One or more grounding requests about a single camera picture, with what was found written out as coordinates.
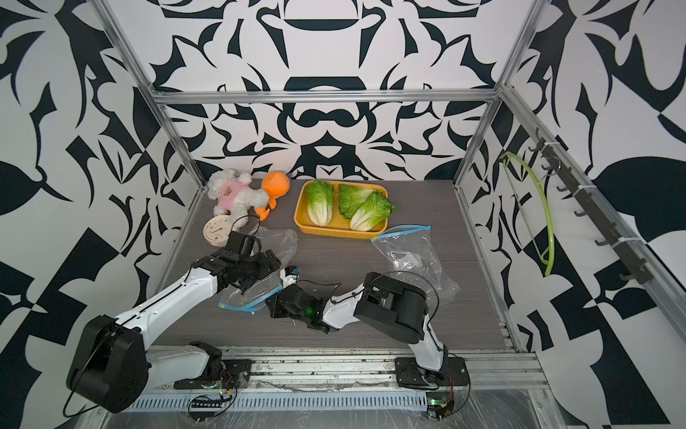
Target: white plush dog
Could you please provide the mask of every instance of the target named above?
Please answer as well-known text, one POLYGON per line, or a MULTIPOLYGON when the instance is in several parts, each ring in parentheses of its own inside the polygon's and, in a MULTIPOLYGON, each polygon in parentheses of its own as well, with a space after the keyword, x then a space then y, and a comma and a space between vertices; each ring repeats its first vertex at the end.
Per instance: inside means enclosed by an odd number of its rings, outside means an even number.
POLYGON ((249 218, 236 220, 247 215, 249 208, 264 207, 269 203, 269 194, 262 189, 250 188, 250 182, 250 173, 241 173, 236 178, 236 171, 231 169, 213 173, 207 182, 207 196, 211 200, 218 200, 214 208, 215 216, 230 212, 229 222, 235 222, 233 231, 238 231, 248 223, 249 218))

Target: lettuce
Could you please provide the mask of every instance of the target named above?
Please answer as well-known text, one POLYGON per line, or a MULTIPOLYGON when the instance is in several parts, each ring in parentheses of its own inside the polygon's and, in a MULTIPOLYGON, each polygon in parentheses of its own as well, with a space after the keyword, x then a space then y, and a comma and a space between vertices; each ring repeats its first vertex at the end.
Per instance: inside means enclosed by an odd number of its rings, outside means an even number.
POLYGON ((388 198, 379 191, 372 192, 359 206, 353 219, 350 221, 350 229, 354 231, 369 231, 375 225, 382 222, 395 210, 388 198))
POLYGON ((352 219, 359 206, 374 192, 372 188, 352 185, 338 185, 338 211, 346 219, 352 219))
POLYGON ((323 181, 314 181, 306 188, 307 213, 318 227, 325 227, 333 215, 333 185, 323 181))

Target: wood grain surface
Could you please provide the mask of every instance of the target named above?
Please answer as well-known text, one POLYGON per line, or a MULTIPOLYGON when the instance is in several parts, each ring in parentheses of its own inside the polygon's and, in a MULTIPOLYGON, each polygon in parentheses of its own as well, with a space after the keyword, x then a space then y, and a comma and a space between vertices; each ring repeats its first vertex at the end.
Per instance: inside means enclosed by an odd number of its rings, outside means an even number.
MULTIPOLYGON (((322 237, 302 233, 293 221, 298 194, 305 181, 291 181, 291 189, 263 225, 269 229, 291 228, 298 233, 298 249, 290 262, 298 266, 301 279, 319 283, 343 282, 336 294, 358 286, 366 273, 390 270, 388 260, 368 241, 322 237)), ((502 350, 505 342, 491 306, 484 275, 460 213, 450 181, 383 181, 396 211, 389 226, 431 225, 431 240, 446 273, 460 285, 451 303, 441 303, 432 325, 450 349, 502 350)), ((252 187, 259 187, 255 180, 252 187)), ((188 237, 182 243, 170 279, 185 273, 196 259, 217 250, 202 237, 202 227, 212 217, 215 201, 203 197, 188 237)), ((244 232, 250 230, 251 220, 244 232)), ((327 297, 333 287, 299 283, 303 289, 327 297)), ((162 334, 158 345, 186 345, 192 340, 214 346, 398 348, 407 345, 357 322, 338 332, 323 334, 290 319, 272 319, 268 309, 255 314, 218 308, 222 293, 203 301, 162 334)))

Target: ziplock bag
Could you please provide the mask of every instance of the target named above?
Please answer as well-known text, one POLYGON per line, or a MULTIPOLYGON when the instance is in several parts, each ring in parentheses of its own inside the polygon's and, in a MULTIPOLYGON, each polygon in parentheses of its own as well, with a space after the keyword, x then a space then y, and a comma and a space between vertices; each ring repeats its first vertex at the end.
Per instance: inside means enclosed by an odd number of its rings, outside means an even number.
MULTIPOLYGON (((298 235, 292 229, 269 230, 260 227, 254 234, 262 243, 262 249, 272 249, 276 257, 281 261, 281 268, 288 266, 296 254, 298 235)), ((279 273, 281 269, 274 271, 262 280, 258 280, 243 294, 239 288, 229 286, 222 292, 219 299, 219 308, 235 312, 254 313, 265 306, 264 300, 283 289, 279 273)))
POLYGON ((372 244, 390 262, 389 271, 411 271, 430 281, 434 290, 420 277, 406 273, 393 273, 389 277, 421 288, 427 293, 429 304, 436 300, 449 303, 455 299, 460 287, 448 277, 440 264, 436 249, 431 244, 431 227, 398 225, 372 238, 372 244))

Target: orange plush toy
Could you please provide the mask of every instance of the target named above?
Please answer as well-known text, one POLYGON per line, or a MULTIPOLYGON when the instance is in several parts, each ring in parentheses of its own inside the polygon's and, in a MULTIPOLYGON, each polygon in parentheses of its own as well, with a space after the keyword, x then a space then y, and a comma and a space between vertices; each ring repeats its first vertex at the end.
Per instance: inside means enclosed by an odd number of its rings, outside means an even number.
POLYGON ((262 179, 262 189, 269 194, 269 205, 265 207, 255 207, 255 213, 260 220, 265 220, 273 208, 276 207, 276 199, 286 195, 291 189, 291 179, 282 172, 267 173, 262 179))

